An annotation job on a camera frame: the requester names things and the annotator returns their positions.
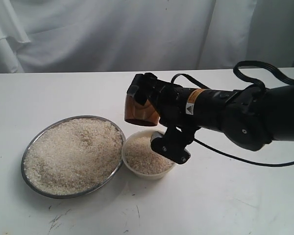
white backdrop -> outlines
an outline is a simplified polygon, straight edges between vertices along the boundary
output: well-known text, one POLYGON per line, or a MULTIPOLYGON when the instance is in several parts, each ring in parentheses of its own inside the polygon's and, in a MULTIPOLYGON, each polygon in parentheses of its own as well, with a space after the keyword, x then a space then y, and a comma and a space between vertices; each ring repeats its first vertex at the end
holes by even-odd
POLYGON ((294 62, 294 0, 0 0, 0 72, 294 62))

metal bowl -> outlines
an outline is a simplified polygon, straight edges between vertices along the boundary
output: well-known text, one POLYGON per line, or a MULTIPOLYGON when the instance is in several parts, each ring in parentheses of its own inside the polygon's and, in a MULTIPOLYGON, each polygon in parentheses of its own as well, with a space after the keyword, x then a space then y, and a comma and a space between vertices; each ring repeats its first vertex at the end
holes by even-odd
POLYGON ((25 183, 32 189, 34 190, 35 192, 43 195, 43 196, 46 196, 46 197, 50 197, 50 198, 55 198, 55 199, 69 199, 69 198, 75 198, 75 197, 80 197, 80 196, 83 196, 83 195, 86 195, 88 193, 91 193, 99 188, 101 188, 102 186, 104 186, 109 180, 112 179, 112 177, 115 175, 115 173, 120 169, 120 167, 122 166, 122 157, 120 156, 120 162, 119 164, 117 165, 117 167, 114 169, 114 171, 108 176, 107 179, 105 179, 103 182, 101 182, 99 185, 95 185, 85 191, 82 191, 82 192, 78 192, 78 193, 74 193, 74 194, 67 194, 67 195, 55 195, 55 194, 50 194, 50 193, 47 193, 47 192, 44 192, 44 191, 41 191, 40 189, 38 189, 37 187, 35 187, 31 182, 30 180, 28 179, 28 177, 26 176, 26 173, 25 173, 25 166, 24 166, 24 161, 25 161, 25 158, 27 156, 27 153, 31 147, 31 145, 33 143, 35 143, 47 130, 51 129, 51 128, 54 128, 58 125, 60 125, 61 123, 64 123, 64 122, 67 122, 67 121, 70 121, 72 119, 99 119, 99 120, 102 120, 102 121, 108 121, 110 122, 121 134, 121 140, 122 140, 122 145, 124 144, 125 142, 125 136, 122 132, 122 130, 120 129, 120 127, 118 127, 115 123, 113 123, 112 121, 108 120, 108 119, 105 119, 103 117, 97 117, 97 116, 75 116, 75 117, 69 117, 69 118, 66 118, 66 119, 63 119, 61 121, 58 121, 50 126, 48 126, 46 129, 44 129, 43 131, 41 131, 38 135, 36 135, 36 137, 29 143, 29 145, 27 146, 24 154, 23 154, 23 157, 22 157, 22 163, 21 163, 21 172, 22 172, 22 177, 25 181, 25 183))

white table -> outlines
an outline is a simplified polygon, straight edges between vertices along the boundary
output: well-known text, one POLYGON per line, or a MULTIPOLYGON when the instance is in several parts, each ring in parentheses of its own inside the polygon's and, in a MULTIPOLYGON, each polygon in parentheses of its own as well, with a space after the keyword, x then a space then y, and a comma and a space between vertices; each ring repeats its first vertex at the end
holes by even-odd
MULTIPOLYGON (((294 69, 283 71, 294 77, 294 69)), ((231 70, 186 72, 214 89, 248 85, 231 70)), ((265 70, 245 72, 267 87, 283 85, 265 70)), ((155 72, 167 81, 176 73, 155 72)), ((123 120, 134 74, 0 74, 0 235, 294 235, 294 166, 252 166, 196 143, 188 147, 191 159, 158 182, 136 178, 123 166, 100 190, 71 200, 45 198, 23 182, 24 149, 58 120, 96 115, 115 122, 127 137, 142 130, 123 120)), ((176 82, 192 86, 182 77, 176 82)), ((254 161, 294 160, 294 142, 274 142, 253 153, 221 133, 200 130, 196 137, 254 161)))

small white bowl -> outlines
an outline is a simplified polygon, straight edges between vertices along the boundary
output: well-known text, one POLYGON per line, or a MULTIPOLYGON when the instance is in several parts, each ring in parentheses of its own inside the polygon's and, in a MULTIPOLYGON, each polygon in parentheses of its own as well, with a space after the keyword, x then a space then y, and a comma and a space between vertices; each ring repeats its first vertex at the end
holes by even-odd
POLYGON ((159 173, 159 174, 151 174, 151 175, 148 175, 148 174, 143 174, 143 173, 140 173, 136 170, 134 170, 133 168, 131 168, 129 166, 129 164, 127 163, 126 161, 126 156, 125 156, 125 151, 126 151, 126 148, 128 146, 128 143, 134 141, 135 139, 138 139, 138 138, 141 138, 141 137, 149 137, 151 138, 152 134, 155 132, 155 131, 158 131, 160 133, 163 133, 162 131, 159 131, 159 130, 145 130, 145 131, 141 131, 141 132, 137 132, 137 133, 134 133, 133 135, 131 135, 128 139, 126 139, 125 143, 123 144, 123 148, 122 148, 122 160, 124 162, 124 164, 126 165, 126 167, 128 169, 130 169, 135 175, 137 175, 138 177, 140 178, 143 178, 143 179, 147 179, 147 180, 158 180, 158 179, 161 179, 162 177, 164 177, 170 170, 173 169, 173 167, 175 167, 175 163, 167 170, 159 173))

white rice grain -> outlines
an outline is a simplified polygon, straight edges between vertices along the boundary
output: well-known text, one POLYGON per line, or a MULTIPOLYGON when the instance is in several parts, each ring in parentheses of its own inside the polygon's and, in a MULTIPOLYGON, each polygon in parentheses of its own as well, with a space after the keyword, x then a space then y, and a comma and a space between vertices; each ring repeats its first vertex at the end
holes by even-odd
POLYGON ((121 159, 120 132, 108 121, 78 118, 47 130, 30 147, 25 174, 38 189, 67 195, 99 185, 121 159))
POLYGON ((125 159, 131 168, 148 175, 164 172, 174 164, 151 149, 148 137, 129 142, 125 150, 125 159))

